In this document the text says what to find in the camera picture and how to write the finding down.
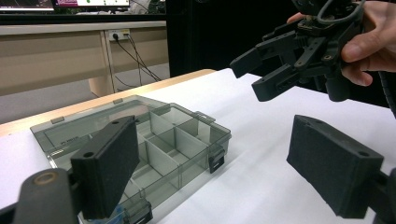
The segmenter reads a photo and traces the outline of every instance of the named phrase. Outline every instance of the fingernail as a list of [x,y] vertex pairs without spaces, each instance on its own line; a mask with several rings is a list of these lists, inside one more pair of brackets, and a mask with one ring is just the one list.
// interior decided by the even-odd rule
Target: fingernail
[[344,48],[345,48],[344,51],[346,53],[346,57],[348,57],[348,59],[350,60],[359,58],[361,55],[361,47],[359,47],[356,44],[346,44]]

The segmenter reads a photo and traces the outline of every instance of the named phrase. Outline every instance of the robotic arm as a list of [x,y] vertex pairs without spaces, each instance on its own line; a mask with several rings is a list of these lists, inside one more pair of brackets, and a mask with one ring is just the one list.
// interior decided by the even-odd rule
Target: robotic arm
[[275,28],[253,49],[230,64],[236,77],[278,57],[282,66],[252,84],[259,101],[269,101],[310,78],[318,90],[341,102],[349,97],[348,81],[341,74],[340,52],[362,31],[362,5],[351,0],[292,0],[305,18]]

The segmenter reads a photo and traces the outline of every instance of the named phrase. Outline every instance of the plastic organizer box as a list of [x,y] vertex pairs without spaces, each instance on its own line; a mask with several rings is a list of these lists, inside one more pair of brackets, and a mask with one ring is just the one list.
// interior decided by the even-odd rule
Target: plastic organizer box
[[109,122],[135,115],[140,162],[108,219],[83,223],[139,223],[151,210],[209,169],[224,163],[230,130],[200,112],[131,96],[31,128],[52,167],[71,168],[70,158]]

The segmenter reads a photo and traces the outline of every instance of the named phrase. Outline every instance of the human hand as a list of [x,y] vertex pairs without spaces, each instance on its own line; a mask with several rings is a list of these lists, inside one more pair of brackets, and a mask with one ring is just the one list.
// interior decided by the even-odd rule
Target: human hand
[[373,78],[364,71],[396,72],[396,4],[370,1],[363,7],[366,33],[344,45],[342,72],[351,82],[369,86]]

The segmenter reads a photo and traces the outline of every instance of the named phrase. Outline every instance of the finger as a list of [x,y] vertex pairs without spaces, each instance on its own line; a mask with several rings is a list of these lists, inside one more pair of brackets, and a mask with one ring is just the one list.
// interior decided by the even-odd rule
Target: finger
[[289,17],[288,20],[286,21],[286,23],[291,23],[291,22],[300,20],[300,19],[302,19],[304,17],[305,17],[305,15],[301,14],[300,12],[298,12],[298,13],[292,15],[291,17]]
[[373,77],[361,71],[361,66],[358,63],[352,63],[342,69],[344,77],[349,79],[352,83],[359,86],[370,86],[373,83]]
[[381,37],[379,32],[369,32],[356,35],[347,42],[341,50],[341,57],[347,63],[353,63],[374,54],[384,48],[387,41]]

